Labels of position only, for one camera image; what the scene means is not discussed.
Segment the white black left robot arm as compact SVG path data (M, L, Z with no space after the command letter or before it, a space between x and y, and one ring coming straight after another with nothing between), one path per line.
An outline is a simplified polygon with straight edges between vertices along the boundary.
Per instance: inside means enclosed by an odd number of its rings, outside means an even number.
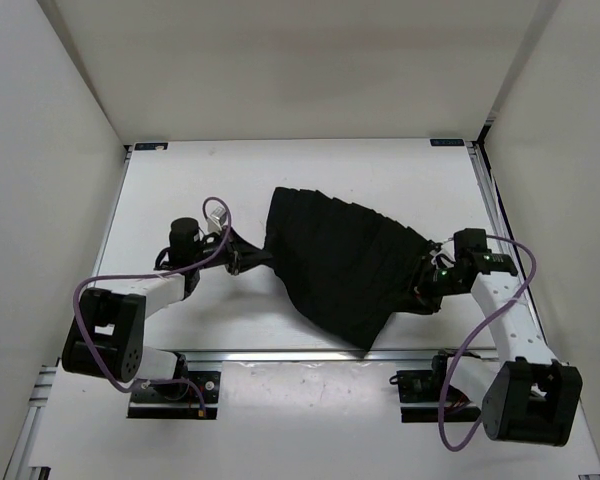
M63 368L106 378L120 389L140 381L155 386L168 400L182 398L190 386L184 356L145 346L146 320L188 299L203 269L224 267L238 275L272 262L270 253L248 243L228 224L203 236L197 220L174 220L169 245L156 258L155 273L112 275L122 284L111 290L78 289L61 357Z

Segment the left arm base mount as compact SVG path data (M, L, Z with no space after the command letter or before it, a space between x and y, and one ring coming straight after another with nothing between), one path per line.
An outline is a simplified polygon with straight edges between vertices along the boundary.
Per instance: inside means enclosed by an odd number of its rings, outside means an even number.
M128 419L216 420L219 410L221 371L198 369L182 356L176 365L176 377L187 378L202 394L188 384L159 385L134 391L128 403Z

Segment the black pleated skirt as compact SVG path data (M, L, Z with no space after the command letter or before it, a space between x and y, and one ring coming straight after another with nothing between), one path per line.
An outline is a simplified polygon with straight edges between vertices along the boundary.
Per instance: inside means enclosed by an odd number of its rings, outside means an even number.
M369 208L319 191L275 189L264 249L297 311L363 351L396 312L431 315L438 298L413 293L431 241Z

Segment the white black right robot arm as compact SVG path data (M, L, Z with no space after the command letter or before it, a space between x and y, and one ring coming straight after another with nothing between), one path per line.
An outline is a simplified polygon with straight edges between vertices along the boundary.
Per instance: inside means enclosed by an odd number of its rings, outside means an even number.
M463 450L478 429L494 441L563 447L580 400L581 374L558 359L522 301L535 274L519 279L512 258L488 247L490 238L483 229L454 233L453 261L441 262L443 247L434 246L411 288L422 303L468 294L484 315L456 350L440 351L432 362L429 387L438 397L439 437L451 452ZM452 444L446 404L460 392L480 415L466 437Z

